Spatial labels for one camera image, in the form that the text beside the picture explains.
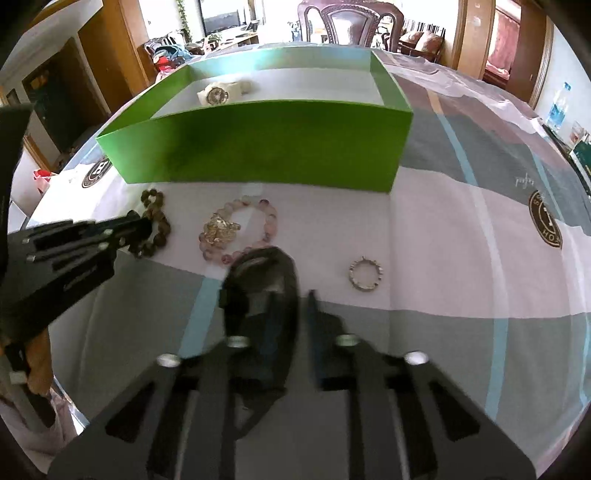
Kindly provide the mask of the flat screen television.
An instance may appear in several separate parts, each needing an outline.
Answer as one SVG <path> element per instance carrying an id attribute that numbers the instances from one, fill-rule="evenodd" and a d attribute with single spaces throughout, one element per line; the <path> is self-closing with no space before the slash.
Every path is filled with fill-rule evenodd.
<path id="1" fill-rule="evenodd" d="M 242 24 L 238 12 L 238 1 L 200 0 L 199 4 L 206 35 Z"/>

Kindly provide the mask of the carved wooden dining chair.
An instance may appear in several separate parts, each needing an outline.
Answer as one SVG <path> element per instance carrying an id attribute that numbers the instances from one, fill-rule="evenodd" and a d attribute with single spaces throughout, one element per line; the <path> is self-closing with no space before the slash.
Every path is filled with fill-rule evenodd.
<path id="1" fill-rule="evenodd" d="M 316 11 L 327 33 L 330 44 L 370 48 L 380 23 L 391 20 L 390 30 L 384 35 L 385 49 L 397 52 L 405 22 L 403 12 L 394 4 L 382 1 L 301 1 L 297 17 L 301 38 L 311 43 L 311 22 L 308 16 Z"/>

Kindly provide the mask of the black strap wrist watch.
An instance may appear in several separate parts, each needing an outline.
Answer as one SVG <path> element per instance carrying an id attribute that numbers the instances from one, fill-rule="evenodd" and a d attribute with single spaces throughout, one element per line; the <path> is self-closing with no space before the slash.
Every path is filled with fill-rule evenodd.
<path id="1" fill-rule="evenodd" d="M 242 255 L 222 282 L 218 306 L 225 336 L 249 340 L 236 367 L 236 393 L 250 413 L 236 428 L 242 439 L 286 395 L 300 322 L 294 260 L 277 247 Z"/>

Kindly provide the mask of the clear plastic water bottle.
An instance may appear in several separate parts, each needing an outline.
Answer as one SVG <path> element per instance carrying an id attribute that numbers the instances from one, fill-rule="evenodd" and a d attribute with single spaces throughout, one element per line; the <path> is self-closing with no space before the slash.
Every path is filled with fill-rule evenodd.
<path id="1" fill-rule="evenodd" d="M 562 127 L 568 108 L 570 93 L 571 85 L 565 82 L 552 102 L 545 125 L 554 132 L 558 132 Z"/>

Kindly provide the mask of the green cardboard box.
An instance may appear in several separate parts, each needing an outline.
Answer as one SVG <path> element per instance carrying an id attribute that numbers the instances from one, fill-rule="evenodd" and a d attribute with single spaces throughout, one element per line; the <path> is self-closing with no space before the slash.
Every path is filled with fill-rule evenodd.
<path id="1" fill-rule="evenodd" d="M 212 82 L 249 79 L 242 101 L 201 106 Z M 389 192 L 414 112 L 369 49 L 293 43 L 187 64 L 98 135 L 129 183 L 304 184 Z"/>

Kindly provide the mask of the plaid bed sheet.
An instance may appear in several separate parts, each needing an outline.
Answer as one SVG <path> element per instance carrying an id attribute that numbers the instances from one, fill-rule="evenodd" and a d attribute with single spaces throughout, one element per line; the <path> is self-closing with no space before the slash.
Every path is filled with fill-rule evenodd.
<path id="1" fill-rule="evenodd" d="M 414 116 L 389 192 L 304 184 L 129 183 L 97 138 L 31 228 L 152 223 L 114 274 L 29 341 L 2 337 L 1 475 L 55 458 L 160 357 L 225 339 L 222 282 L 253 249 L 294 260 L 300 322 L 286 395 L 235 442 L 233 479 L 351 479 L 346 392 L 312 371 L 308 294 L 383 354 L 422 351 L 522 450 L 537 478 L 586 479 L 590 201 L 524 104 L 374 52 Z"/>

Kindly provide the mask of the dark green gift box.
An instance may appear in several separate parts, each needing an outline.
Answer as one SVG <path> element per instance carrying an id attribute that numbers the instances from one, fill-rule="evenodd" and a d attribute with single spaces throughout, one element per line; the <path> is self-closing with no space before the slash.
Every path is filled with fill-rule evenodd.
<path id="1" fill-rule="evenodd" d="M 580 140 L 570 153 L 571 159 L 583 177 L 583 183 L 587 190 L 591 187 L 591 146 L 588 142 Z"/>

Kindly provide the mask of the white wrist watch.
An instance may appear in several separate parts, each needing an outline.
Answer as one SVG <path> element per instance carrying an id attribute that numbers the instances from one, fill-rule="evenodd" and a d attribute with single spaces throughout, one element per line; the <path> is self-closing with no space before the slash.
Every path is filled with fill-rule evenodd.
<path id="1" fill-rule="evenodd" d="M 197 99 L 201 106 L 219 106 L 242 101 L 252 90 L 249 79 L 231 82 L 212 82 L 197 92 Z"/>

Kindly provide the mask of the wooden tv cabinet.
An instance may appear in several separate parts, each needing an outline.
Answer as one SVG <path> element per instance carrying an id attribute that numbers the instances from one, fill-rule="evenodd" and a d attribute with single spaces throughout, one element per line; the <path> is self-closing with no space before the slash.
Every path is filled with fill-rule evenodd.
<path id="1" fill-rule="evenodd" d="M 259 35 L 256 33 L 242 32 L 229 37 L 213 33 L 204 39 L 204 53 L 211 54 L 253 44 L 259 44 Z"/>

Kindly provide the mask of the chair piled with clothes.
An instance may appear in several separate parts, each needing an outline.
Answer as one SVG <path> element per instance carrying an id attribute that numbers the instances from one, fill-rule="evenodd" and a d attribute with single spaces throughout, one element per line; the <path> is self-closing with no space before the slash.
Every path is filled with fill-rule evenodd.
<path id="1" fill-rule="evenodd" d="M 175 43 L 148 40 L 143 44 L 143 49 L 157 74 L 168 74 L 192 58 L 188 51 Z"/>

